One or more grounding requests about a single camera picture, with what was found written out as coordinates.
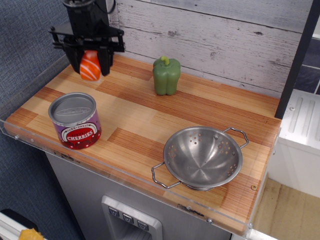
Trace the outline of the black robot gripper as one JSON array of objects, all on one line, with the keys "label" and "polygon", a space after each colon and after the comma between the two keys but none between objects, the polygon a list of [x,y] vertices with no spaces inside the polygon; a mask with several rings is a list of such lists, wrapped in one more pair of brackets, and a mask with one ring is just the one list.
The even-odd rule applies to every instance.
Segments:
[{"label": "black robot gripper", "polygon": [[108,14],[115,10],[107,9],[105,0],[63,0],[69,22],[51,26],[49,32],[56,48],[62,48],[76,73],[84,49],[97,50],[101,74],[107,76],[113,65],[114,52],[124,52],[124,31],[110,26]]}]

